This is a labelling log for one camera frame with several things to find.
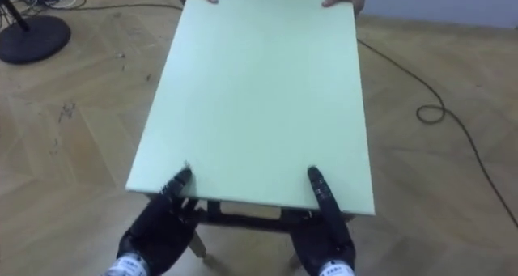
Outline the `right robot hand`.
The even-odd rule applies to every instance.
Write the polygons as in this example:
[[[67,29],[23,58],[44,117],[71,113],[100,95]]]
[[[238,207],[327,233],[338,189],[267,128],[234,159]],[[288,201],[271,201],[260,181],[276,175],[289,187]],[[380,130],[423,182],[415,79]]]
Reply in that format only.
[[[355,244],[338,203],[321,171],[308,168],[308,180],[319,210],[289,210],[290,237],[300,263],[311,276],[354,276]]]

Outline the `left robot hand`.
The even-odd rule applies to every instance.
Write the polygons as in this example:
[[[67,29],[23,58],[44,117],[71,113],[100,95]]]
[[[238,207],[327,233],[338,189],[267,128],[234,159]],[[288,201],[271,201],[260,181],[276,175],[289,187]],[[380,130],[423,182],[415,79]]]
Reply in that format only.
[[[160,276],[179,260],[194,237],[201,211],[180,193],[191,181],[181,169],[145,206],[121,237],[108,276]]]

